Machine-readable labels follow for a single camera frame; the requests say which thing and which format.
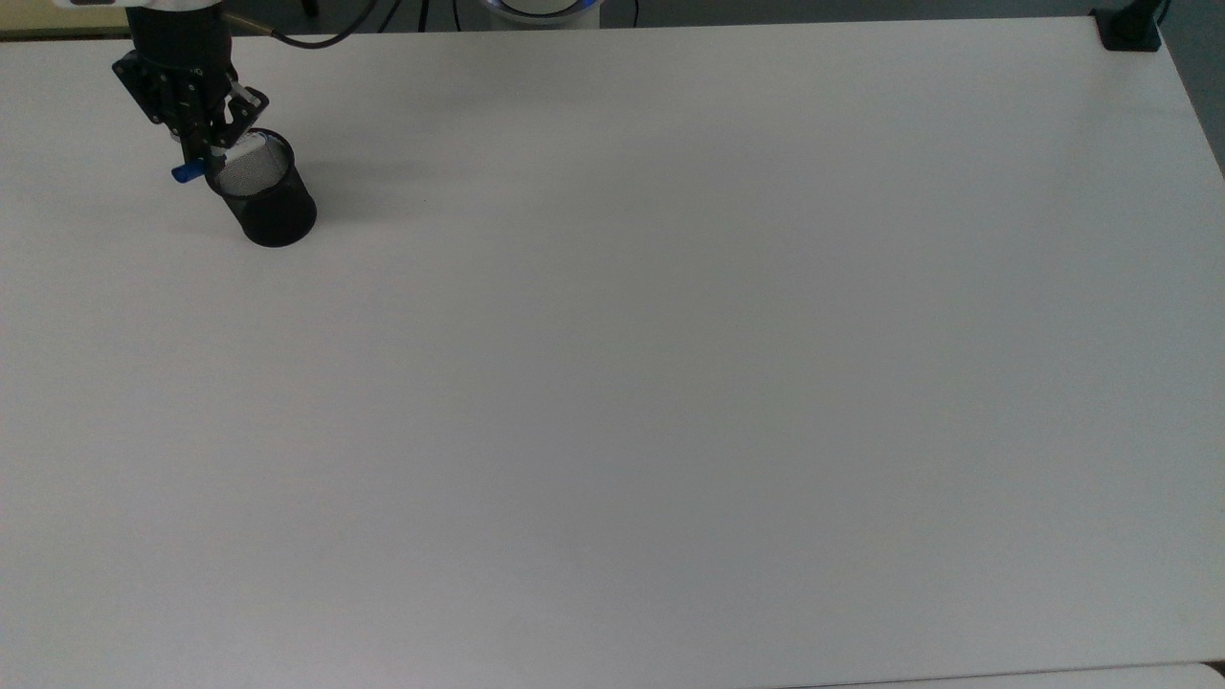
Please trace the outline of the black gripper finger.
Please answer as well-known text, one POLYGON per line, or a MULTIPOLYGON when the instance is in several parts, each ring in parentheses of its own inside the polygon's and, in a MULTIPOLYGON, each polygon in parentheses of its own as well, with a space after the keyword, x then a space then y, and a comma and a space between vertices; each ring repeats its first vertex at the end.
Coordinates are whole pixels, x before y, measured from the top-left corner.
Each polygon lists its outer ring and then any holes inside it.
POLYGON ((183 123, 180 146, 183 166, 180 180, 192 181, 201 177, 214 177, 225 166, 222 148, 222 129, 225 123, 183 123))
POLYGON ((232 85, 225 108, 229 118, 222 129, 222 148, 229 150, 236 143, 247 130, 258 121, 258 116, 270 104, 266 93, 247 88, 243 85, 232 85))

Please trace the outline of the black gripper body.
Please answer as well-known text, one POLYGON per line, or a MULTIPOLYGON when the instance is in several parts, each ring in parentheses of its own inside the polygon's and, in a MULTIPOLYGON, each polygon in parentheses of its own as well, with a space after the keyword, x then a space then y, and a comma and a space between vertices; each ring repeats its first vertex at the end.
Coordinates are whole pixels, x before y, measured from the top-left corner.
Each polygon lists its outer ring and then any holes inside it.
POLYGON ((225 123, 239 83, 223 6, 127 6, 132 51, 111 70, 149 123, 225 123))

